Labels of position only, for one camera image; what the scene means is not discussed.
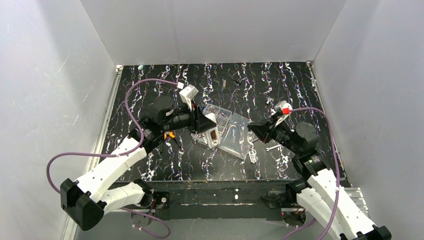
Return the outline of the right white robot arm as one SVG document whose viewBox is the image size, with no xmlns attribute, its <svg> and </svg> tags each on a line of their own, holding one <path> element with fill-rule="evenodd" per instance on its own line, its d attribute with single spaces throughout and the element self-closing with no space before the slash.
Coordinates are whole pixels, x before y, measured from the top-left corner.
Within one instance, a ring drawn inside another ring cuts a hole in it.
<svg viewBox="0 0 424 240">
<path fill-rule="evenodd" d="M 391 232 L 377 226 L 340 185 L 318 153 L 319 136 L 313 125 L 295 129 L 278 120 L 252 122 L 247 126 L 259 140 L 274 140 L 294 153 L 292 163 L 302 179 L 286 185 L 284 198 L 304 207 L 334 240 L 390 240 Z"/>
</svg>

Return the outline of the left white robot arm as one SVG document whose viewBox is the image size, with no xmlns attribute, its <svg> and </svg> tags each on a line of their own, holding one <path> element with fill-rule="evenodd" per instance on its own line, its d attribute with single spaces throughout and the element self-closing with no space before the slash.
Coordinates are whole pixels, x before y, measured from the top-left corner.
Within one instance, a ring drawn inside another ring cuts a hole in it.
<svg viewBox="0 0 424 240">
<path fill-rule="evenodd" d="M 110 187 L 135 163 L 159 147 L 166 134 L 186 128 L 196 134 L 205 133 L 212 144 L 219 142 L 215 115 L 203 114 L 192 101 L 175 107 L 170 97 L 157 97 L 138 124 L 141 128 L 128 133 L 113 151 L 114 157 L 105 157 L 88 173 L 61 183 L 61 208 L 83 231 L 92 229 L 109 212 L 144 204 L 153 198 L 152 189 L 141 180 L 114 189 Z"/>
</svg>

